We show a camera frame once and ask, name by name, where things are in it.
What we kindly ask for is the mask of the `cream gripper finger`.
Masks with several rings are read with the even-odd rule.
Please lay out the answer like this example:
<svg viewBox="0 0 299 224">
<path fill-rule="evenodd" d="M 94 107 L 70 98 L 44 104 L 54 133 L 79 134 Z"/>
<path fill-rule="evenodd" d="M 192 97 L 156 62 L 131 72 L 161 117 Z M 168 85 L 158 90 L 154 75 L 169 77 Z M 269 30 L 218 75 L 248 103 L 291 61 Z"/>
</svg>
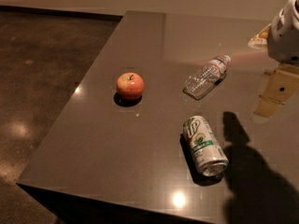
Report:
<svg viewBox="0 0 299 224">
<path fill-rule="evenodd" d="M 271 118 L 299 91 L 299 67 L 280 64 L 273 72 L 266 72 L 268 81 L 254 108 L 255 115 Z"/>
<path fill-rule="evenodd" d="M 253 49 L 263 49 L 267 47 L 267 38 L 271 24 L 267 24 L 258 34 L 256 34 L 249 42 L 248 46 Z"/>
</svg>

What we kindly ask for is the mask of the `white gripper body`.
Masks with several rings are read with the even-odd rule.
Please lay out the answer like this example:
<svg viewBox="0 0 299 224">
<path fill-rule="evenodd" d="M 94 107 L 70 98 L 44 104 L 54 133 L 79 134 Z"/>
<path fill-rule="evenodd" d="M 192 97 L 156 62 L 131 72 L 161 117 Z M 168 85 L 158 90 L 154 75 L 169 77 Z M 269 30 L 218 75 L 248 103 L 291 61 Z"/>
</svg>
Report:
<svg viewBox="0 0 299 224">
<path fill-rule="evenodd" d="M 299 0 L 288 0 L 272 20 L 267 50 L 280 63 L 299 63 Z"/>
</svg>

